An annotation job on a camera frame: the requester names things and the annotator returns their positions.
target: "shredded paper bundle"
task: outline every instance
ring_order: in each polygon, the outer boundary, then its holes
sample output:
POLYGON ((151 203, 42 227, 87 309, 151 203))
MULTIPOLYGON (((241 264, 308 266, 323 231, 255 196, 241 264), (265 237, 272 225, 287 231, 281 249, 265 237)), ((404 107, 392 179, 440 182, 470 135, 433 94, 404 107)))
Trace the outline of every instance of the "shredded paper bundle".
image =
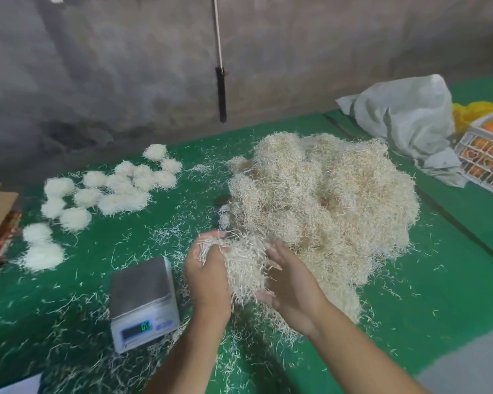
MULTIPOLYGON (((232 234, 219 242, 234 302, 254 301, 273 263, 265 249, 281 238, 303 260, 327 298, 355 323, 356 289, 388 259, 409 249, 408 229, 419 204, 414 180, 398 171, 378 140, 346 142, 329 134, 265 137, 253 158, 229 162, 231 199, 220 225, 232 234)), ((290 329, 274 312, 266 317, 290 329)))

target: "white plastic crate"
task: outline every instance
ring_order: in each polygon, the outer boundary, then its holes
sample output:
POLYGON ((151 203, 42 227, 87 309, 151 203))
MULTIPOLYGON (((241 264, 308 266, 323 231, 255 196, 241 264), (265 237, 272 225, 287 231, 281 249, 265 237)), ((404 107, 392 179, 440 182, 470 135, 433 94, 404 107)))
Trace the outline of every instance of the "white plastic crate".
POLYGON ((482 128, 490 120, 493 112, 471 123, 455 146, 455 153, 462 162, 462 174, 493 192, 493 132, 482 128))

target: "green tabletop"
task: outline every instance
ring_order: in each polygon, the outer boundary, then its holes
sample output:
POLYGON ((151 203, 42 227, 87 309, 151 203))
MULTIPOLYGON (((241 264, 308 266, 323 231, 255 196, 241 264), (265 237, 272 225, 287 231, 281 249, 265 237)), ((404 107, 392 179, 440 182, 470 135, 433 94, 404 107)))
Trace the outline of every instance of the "green tabletop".
MULTIPOLYGON (((109 274, 165 255, 178 282, 193 238, 216 227, 216 205, 228 193, 230 177, 224 162, 248 156, 259 139, 276 131, 347 138, 315 113, 176 146, 170 154, 184 163, 176 189, 153 192, 153 203, 139 213, 95 215, 76 236, 55 226, 55 240, 68 256, 55 271, 31 274, 6 265, 0 273, 0 386, 43 371, 46 393, 138 392, 164 350, 152 343, 114 354, 106 313, 109 274)), ((41 219, 41 196, 40 188, 33 189, 23 225, 41 219)), ((362 290, 360 326, 397 363, 417 373, 493 329, 493 256, 424 201, 411 239, 413 251, 389 263, 362 290)), ((15 241, 9 257, 23 250, 15 241)), ((179 291, 177 301, 185 318, 186 293, 179 291)), ((241 311, 227 327, 208 393, 341 392, 306 340, 289 346, 267 328, 254 329, 253 311, 241 311)))

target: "concrete wall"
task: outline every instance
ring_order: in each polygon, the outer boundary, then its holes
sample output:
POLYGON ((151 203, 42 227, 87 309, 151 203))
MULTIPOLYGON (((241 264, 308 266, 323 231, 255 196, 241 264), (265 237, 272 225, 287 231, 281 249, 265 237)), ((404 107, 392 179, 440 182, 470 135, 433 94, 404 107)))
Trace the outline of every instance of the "concrete wall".
POLYGON ((377 81, 493 74, 493 0, 0 0, 0 165, 335 107, 377 81), (84 141, 65 143, 78 135, 84 141))

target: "white plastic bag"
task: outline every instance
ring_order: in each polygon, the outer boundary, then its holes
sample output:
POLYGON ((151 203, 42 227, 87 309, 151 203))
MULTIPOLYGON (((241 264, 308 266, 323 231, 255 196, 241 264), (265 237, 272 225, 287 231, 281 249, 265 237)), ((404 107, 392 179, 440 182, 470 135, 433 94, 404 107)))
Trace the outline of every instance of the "white plastic bag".
POLYGON ((455 132, 453 103, 440 75, 377 83, 337 103, 369 135, 387 141, 426 174, 447 185, 466 184, 460 160, 449 147, 455 132))

